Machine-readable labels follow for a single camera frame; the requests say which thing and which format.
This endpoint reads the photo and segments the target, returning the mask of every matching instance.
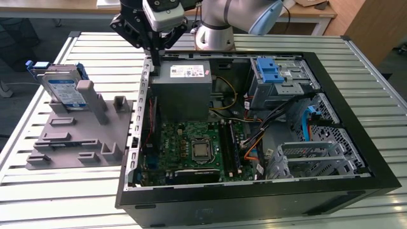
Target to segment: table leg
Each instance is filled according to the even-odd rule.
[[[311,35],[321,36],[325,32],[325,28],[328,27],[329,21],[331,18],[320,18]]]

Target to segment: power supply label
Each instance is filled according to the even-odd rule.
[[[67,107],[81,108],[85,106],[85,100],[76,91],[73,80],[48,80],[52,91]]]
[[[204,77],[203,65],[172,65],[169,77]]]

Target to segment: metal workbench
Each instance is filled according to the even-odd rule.
[[[407,104],[352,42],[340,37],[235,36],[237,50],[315,52],[368,135],[403,185],[331,215],[245,221],[193,228],[407,228]],[[184,35],[173,50],[193,48]],[[137,98],[144,53],[115,33],[83,32],[69,37],[54,63],[80,61],[105,100]],[[42,87],[0,154],[0,224],[2,228],[133,229],[136,223],[115,208],[120,167],[28,171],[25,158],[50,108]]]

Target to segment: blue cable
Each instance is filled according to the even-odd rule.
[[[304,139],[307,142],[309,142],[309,133],[308,133],[308,114],[316,114],[320,115],[320,111],[316,111],[313,106],[308,106],[304,110],[303,117],[301,117],[301,126],[303,126],[303,134]]]

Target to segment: gray power supply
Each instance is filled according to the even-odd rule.
[[[212,89],[209,61],[164,61],[151,86],[164,122],[207,120]]]

